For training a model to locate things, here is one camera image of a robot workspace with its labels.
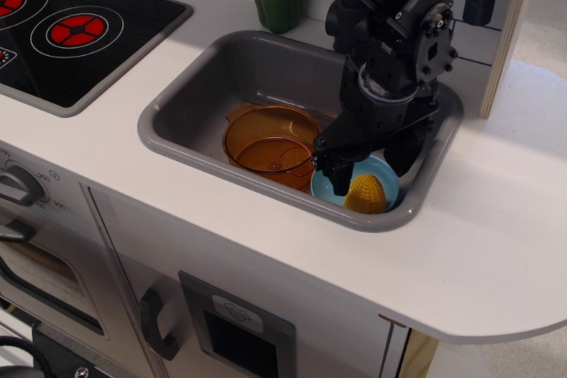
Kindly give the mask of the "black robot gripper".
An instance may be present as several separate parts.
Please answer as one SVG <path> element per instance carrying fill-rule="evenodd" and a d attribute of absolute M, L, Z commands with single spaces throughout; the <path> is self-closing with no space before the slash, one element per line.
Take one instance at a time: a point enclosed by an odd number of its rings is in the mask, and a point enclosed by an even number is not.
<path fill-rule="evenodd" d="M 339 88 L 339 115 L 314 140 L 314 164 L 325 172 L 333 193 L 345 196 L 353 163 L 381 150 L 397 176 L 420 155 L 439 110 L 437 80 L 391 93 L 372 81 L 365 65 L 348 57 Z"/>

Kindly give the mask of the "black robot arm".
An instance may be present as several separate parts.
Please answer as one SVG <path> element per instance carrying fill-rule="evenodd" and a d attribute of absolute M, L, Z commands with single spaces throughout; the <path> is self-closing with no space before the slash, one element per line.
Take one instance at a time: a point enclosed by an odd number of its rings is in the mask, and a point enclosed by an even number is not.
<path fill-rule="evenodd" d="M 334 192 L 355 163 L 382 151 L 397 175 L 420 155 L 439 110 L 438 77 L 452 67 L 452 0 L 333 0 L 326 30 L 345 56 L 340 111 L 314 141 Z"/>

